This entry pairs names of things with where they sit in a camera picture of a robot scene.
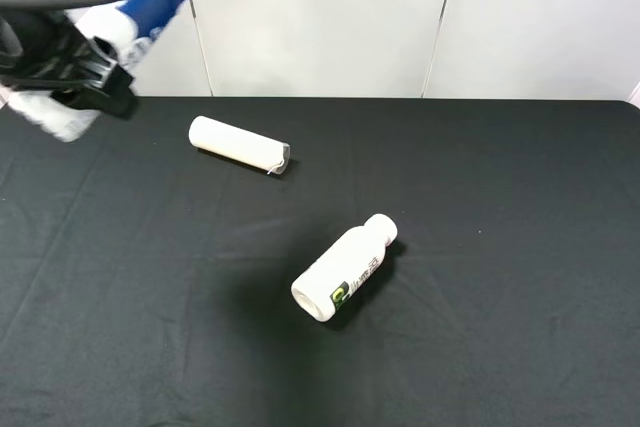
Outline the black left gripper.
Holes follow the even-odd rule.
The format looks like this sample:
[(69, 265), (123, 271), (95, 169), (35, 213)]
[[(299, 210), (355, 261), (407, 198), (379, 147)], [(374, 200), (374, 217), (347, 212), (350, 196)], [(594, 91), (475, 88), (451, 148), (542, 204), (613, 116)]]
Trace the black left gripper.
[(79, 34), (62, 11), (1, 9), (1, 82), (118, 118), (129, 118), (138, 105), (133, 76), (115, 50)]

